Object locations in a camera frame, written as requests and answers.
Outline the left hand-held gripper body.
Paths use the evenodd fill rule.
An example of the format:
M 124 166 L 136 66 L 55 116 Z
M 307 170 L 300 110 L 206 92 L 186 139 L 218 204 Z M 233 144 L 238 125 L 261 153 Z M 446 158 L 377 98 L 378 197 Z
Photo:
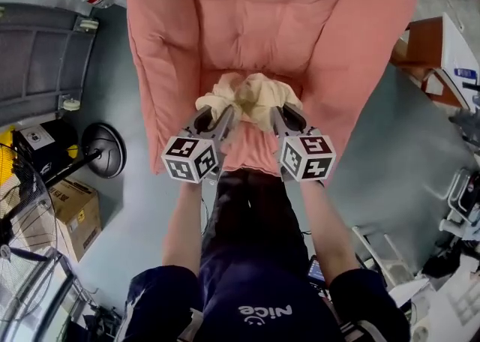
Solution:
M 161 159 L 172 179 L 200 184 L 204 180 L 216 184 L 224 162 L 221 143 L 226 138 L 225 130 L 194 133 L 183 128 L 171 136 Z

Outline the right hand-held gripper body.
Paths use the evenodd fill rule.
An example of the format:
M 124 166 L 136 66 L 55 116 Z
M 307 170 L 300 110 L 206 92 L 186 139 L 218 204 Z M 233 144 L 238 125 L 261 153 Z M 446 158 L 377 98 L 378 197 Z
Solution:
M 334 166 L 336 151 L 329 136 L 310 127 L 307 133 L 280 140 L 280 177 L 284 182 L 325 181 Z

